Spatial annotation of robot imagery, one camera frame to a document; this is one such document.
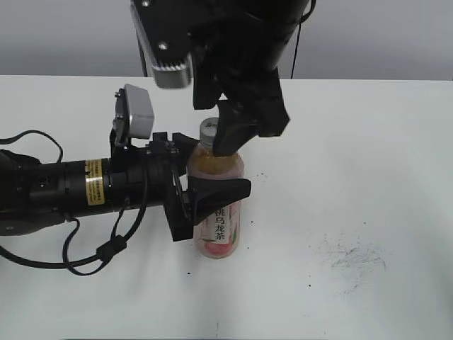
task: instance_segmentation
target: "cable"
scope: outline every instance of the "cable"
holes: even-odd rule
[[[135,218],[134,224],[131,226],[127,234],[125,235],[126,241],[129,241],[129,239],[132,237],[132,235],[135,234],[137,229],[142,223],[143,217],[145,212],[147,211],[147,205],[148,205],[148,171],[147,171],[147,162],[146,159],[144,158],[143,154],[140,154],[140,151],[134,147],[136,152],[140,155],[140,158],[142,159],[142,175],[143,175],[143,196],[142,196],[142,204],[140,205],[139,212],[137,213],[137,217]]]
[[[291,79],[294,78],[294,69],[296,67],[296,62],[297,62],[297,53],[299,51],[299,41],[300,41],[300,33],[302,30],[302,24],[312,15],[314,12],[314,9],[316,8],[316,0],[311,0],[310,3],[310,11],[307,14],[304,14],[299,22],[299,28],[297,31],[297,41],[296,41],[296,49],[294,51],[294,58],[292,60],[292,68],[291,68]]]
[[[296,50],[294,51],[294,59],[292,60],[292,68],[291,68],[291,79],[294,78],[294,68],[296,67],[297,61],[297,52],[299,49],[299,39],[300,39],[300,32],[302,30],[302,24],[299,24],[299,30],[297,31],[297,42],[296,42]]]
[[[125,213],[126,207],[125,205],[121,208],[120,212],[118,213],[118,218],[116,219],[115,224],[113,225],[112,232],[110,233],[110,239],[113,239],[116,236],[116,230],[118,229],[118,224],[120,223],[122,214]]]
[[[80,221],[76,218],[69,218],[68,222],[75,222],[76,227],[71,232],[71,234],[69,234],[69,236],[66,238],[66,240],[64,241],[64,244],[63,244],[62,258],[63,258],[63,264],[65,265],[65,268],[68,271],[70,271],[71,273],[73,273],[74,275],[78,275],[78,276],[89,276],[89,275],[93,275],[93,274],[96,274],[97,272],[101,271],[105,266],[108,265],[108,263],[110,261],[101,263],[100,266],[96,270],[94,270],[90,273],[82,273],[74,268],[74,266],[72,265],[72,262],[69,260],[68,250],[69,250],[69,244],[71,243],[71,241],[74,238],[74,236],[76,235],[76,233],[79,231]]]
[[[19,133],[17,136],[14,136],[14,137],[11,137],[11,138],[0,139],[0,145],[13,144],[14,142],[17,142],[20,138],[22,138],[22,137],[24,137],[26,135],[31,135],[31,134],[42,135],[42,136],[46,137],[47,139],[51,140],[59,149],[59,156],[58,156],[57,163],[61,163],[62,162],[62,159],[63,159],[63,148],[60,146],[60,144],[58,144],[58,142],[56,140],[54,140],[54,138],[52,136],[48,135],[47,133],[45,133],[43,131],[27,130],[27,131],[24,131],[22,133]]]
[[[13,253],[7,251],[5,248],[0,246],[0,256],[4,257],[5,259],[14,262],[15,264],[19,264],[25,267],[31,268],[38,268],[38,269],[66,269],[66,265],[64,263],[58,262],[41,262],[41,261],[32,261],[28,259],[24,259],[23,257],[19,257],[14,255]],[[96,255],[87,257],[86,259],[72,261],[71,265],[73,267],[80,267],[85,266],[86,264],[92,264],[94,261],[97,261],[98,257]]]
[[[143,77],[147,78],[148,77],[147,61],[144,58],[142,44],[140,44],[140,40],[139,40],[138,36],[137,36],[137,42],[139,43],[139,54],[140,54],[140,62],[142,63]]]

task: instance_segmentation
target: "iced tea bottle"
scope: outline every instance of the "iced tea bottle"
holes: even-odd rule
[[[200,125],[200,143],[188,162],[189,176],[201,179],[239,179],[243,177],[243,162],[238,153],[215,157],[212,145],[218,118],[208,118]],[[193,237],[198,250],[212,259],[229,256],[236,250],[241,231],[241,202],[219,209],[194,227]]]

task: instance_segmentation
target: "white bottle cap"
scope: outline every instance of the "white bottle cap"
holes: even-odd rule
[[[214,144],[215,134],[217,133],[217,125],[219,118],[212,117],[205,119],[200,124],[200,142],[204,147],[212,148]]]

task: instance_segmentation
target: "white wall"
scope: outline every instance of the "white wall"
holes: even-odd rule
[[[0,74],[140,76],[129,0],[0,0]],[[319,0],[295,74],[452,79],[453,0]]]

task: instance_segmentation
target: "white table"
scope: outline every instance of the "white table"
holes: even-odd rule
[[[149,90],[155,132],[197,137],[216,114],[195,113],[191,89],[151,79],[1,76],[0,135],[41,129],[67,161],[108,157],[113,94],[125,83]],[[0,259],[0,339],[453,339],[453,82],[282,87],[285,135],[242,149],[253,194],[234,255],[216,261],[172,243],[162,209],[150,208],[93,277]],[[11,149],[57,158],[41,137]],[[92,255],[115,218],[82,219],[70,257]],[[0,242],[59,261],[73,227]]]

